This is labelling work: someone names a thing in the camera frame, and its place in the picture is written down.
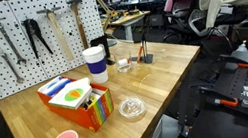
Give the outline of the white and blue cup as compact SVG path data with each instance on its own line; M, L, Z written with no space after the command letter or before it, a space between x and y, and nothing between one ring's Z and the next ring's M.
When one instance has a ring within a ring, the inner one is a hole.
M93 81L97 84L108 81L104 49L100 46L89 47L89 49L85 49L82 52L82 55L93 77Z

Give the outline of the silver wrench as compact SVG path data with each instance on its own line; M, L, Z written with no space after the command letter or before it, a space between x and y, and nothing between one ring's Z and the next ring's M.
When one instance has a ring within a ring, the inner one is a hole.
M14 52L15 56L17 57L17 64L26 64L26 59L23 58L22 56L20 56L19 51L17 50L17 48L15 47L15 45L13 45L12 40L10 39L10 37L8 36L8 33L6 33L5 27L3 26L3 24L0 22L0 33L3 34L5 40L7 40L7 43L10 45L12 51Z
M23 83L23 82L24 82L24 79L23 79L21 76L18 75L18 73L16 72L16 69L14 69L12 63L10 62L9 57L7 57L7 53L5 53L5 52L2 50L1 46L0 46L0 56L1 56L1 58L3 58L3 59L6 61L6 64L8 64L9 68L12 70L13 74L14 74L15 77L16 77L17 83L18 83L18 84L19 84L19 83Z

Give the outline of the clear glass lid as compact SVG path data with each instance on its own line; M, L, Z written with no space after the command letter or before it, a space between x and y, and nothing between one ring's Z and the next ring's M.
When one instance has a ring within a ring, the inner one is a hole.
M123 101L120 102L121 104L119 105L119 113L122 115L124 118L126 117L127 119L131 118L137 118L139 116L142 116L145 111L145 101L138 97L129 97L124 99Z

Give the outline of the upper silver wrench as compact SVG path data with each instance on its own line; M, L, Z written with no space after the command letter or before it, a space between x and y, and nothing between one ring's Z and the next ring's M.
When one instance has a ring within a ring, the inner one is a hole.
M22 56L20 56L19 51L17 50L17 48L15 47L15 45L13 45L12 40L10 39L10 37L8 36L8 33L6 33L5 27L3 26L3 24L0 22L0 33L3 34L5 40L7 40L7 43L10 45L12 51L14 52L15 56L17 57L17 64L26 64L26 59L23 58Z

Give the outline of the black pliers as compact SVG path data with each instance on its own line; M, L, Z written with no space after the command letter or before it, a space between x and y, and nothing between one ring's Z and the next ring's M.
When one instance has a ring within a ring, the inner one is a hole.
M48 52L50 54L53 54L53 51L51 48L49 48L47 42L44 40L43 36L41 35L40 26L38 25L37 21L35 19L26 19L22 22L22 25L25 27L25 31L27 32L31 48L34 51L34 54L36 55L36 58L39 58L38 50L36 49L36 44L34 43L34 36L38 37L38 39L43 43L44 47L47 48Z

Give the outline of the orange handled clamp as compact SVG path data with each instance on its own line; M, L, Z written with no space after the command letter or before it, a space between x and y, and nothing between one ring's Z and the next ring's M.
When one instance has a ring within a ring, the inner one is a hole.
M219 105L222 104L224 106L237 107L237 105L239 103L238 99L236 99L234 97L226 96L222 93L218 93L214 89L209 89L209 88L205 88L205 87L201 86L198 90L199 90L200 94L213 98L214 101Z

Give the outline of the dark head wooden hammer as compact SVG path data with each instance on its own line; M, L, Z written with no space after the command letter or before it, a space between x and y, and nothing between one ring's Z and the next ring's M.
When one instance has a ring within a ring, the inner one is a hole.
M81 0L67 0L66 3L71 6L71 9L74 12L75 20L77 22L77 26L79 27L80 38L82 39L82 45L85 49L88 49L89 45L87 44L86 34L84 33L84 27L80 21L80 15L78 14L79 9L77 9L77 6L81 3Z

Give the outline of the black office chair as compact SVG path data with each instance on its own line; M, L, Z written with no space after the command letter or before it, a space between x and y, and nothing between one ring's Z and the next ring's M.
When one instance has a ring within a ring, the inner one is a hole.
M176 35L181 38L182 43L192 39L209 38L215 32L226 39L230 48L233 45L228 38L228 34L219 28L220 25L234 27L235 24L243 22L246 19L245 13L220 13L215 19L213 27L206 27L208 12L199 10L199 0L170 0L172 2L171 11L166 12L170 20L166 36L163 41L166 42L169 36Z

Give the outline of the white booklet with orange circle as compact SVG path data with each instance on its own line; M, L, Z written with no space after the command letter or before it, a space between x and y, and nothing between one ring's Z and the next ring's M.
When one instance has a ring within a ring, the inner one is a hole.
M76 110L91 94L92 87L87 77L68 83L48 102L55 107Z

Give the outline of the clear drinking glass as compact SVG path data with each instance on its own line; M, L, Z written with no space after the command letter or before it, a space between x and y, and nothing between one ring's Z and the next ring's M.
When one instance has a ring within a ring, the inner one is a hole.
M127 73L132 69L131 53L128 49L124 47L116 48L113 51L113 55L118 72Z

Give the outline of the white pegboard panel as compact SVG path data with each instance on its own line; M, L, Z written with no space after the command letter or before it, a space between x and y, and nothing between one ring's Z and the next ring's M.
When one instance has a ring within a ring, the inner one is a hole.
M6 33L12 40L13 45L19 51L20 56L26 59L26 64L17 64L17 57L12 51L3 34L0 33L0 46L7 53L10 62L19 76L24 79L23 83L17 83L16 77L6 61L0 56L0 100L13 95L20 90L32 87L37 83L49 78L61 75L73 68L83 65L82 39L75 15L67 0L12 0L0 1L0 22ZM46 14L38 14L38 10L54 8L54 14L65 36L65 40L73 54L73 60L69 61L66 54L61 50ZM95 0L81 0L78 4L78 14L84 27L87 43L99 38L104 34L96 8ZM50 54L43 43L34 36L34 43L38 50L39 58L36 58L25 27L22 22L26 19L35 19L40 26L41 35L53 51Z

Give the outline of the lower silver wrench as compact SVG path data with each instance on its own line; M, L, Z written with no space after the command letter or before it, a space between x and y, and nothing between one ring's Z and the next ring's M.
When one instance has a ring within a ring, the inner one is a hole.
M23 79L21 76L18 75L18 73L16 72L16 69L14 69L12 63L10 62L9 57L7 57L7 53L5 53L5 52L2 50L1 46L0 46L0 56L1 56L1 58L3 58L3 59L6 61L6 64L8 64L9 68L12 70L13 74L14 74L15 77L16 77L17 83L18 83L18 84L19 84L19 83L23 83L23 82L24 82L24 79Z

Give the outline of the orange rainbow cardboard box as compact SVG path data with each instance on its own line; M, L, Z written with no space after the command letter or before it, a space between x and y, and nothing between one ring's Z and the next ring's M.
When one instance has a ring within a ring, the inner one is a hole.
M108 87L90 83L92 87L90 96L76 110L49 105L52 97L61 91L65 85L74 81L77 80L57 76L55 79L38 88L36 92L51 112L53 111L63 118L96 132L114 110L114 103Z

